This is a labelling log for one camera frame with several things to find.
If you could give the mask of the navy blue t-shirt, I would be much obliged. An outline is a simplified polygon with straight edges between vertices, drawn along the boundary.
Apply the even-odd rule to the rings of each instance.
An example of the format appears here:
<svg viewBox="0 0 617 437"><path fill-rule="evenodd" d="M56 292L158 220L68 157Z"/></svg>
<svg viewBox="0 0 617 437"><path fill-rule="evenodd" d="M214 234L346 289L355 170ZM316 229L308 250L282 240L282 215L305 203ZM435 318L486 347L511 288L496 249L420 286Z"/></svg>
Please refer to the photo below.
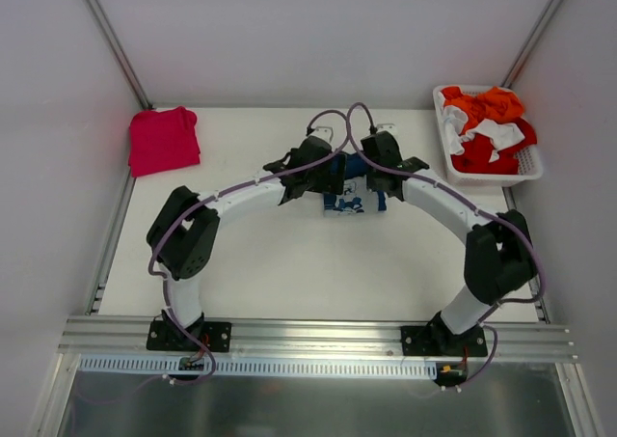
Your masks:
<svg viewBox="0 0 617 437"><path fill-rule="evenodd" d="M357 153L347 155L343 192L340 195L323 195L326 217L377 214L387 211L386 195L367 186L367 172L367 164Z"/></svg>

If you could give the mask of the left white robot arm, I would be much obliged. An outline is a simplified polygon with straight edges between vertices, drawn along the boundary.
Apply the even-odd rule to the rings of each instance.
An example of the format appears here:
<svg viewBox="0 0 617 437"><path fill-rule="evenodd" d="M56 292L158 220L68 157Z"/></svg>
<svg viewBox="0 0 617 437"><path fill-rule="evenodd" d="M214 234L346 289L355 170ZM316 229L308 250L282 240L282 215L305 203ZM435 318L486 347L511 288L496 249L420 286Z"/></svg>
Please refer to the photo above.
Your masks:
<svg viewBox="0 0 617 437"><path fill-rule="evenodd" d="M309 135L255 177L210 193L174 189L147 233L148 273L163 280L165 306L160 341L190 350L201 343L204 315L200 277L222 226L252 212L278 207L305 193L341 193L346 153Z"/></svg>

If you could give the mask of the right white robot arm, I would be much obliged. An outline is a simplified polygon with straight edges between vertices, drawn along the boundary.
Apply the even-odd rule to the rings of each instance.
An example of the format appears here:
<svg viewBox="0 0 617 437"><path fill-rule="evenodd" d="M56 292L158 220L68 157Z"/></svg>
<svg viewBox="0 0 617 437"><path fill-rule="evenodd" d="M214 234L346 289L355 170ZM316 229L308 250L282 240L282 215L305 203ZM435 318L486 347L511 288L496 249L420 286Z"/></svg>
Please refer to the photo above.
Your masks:
<svg viewBox="0 0 617 437"><path fill-rule="evenodd" d="M486 211L424 161L403 159L387 131L375 131L361 144L369 188L421 209L465 245L463 287L418 337L442 355L453 355L497 304L538 274L526 220L515 210Z"/></svg>

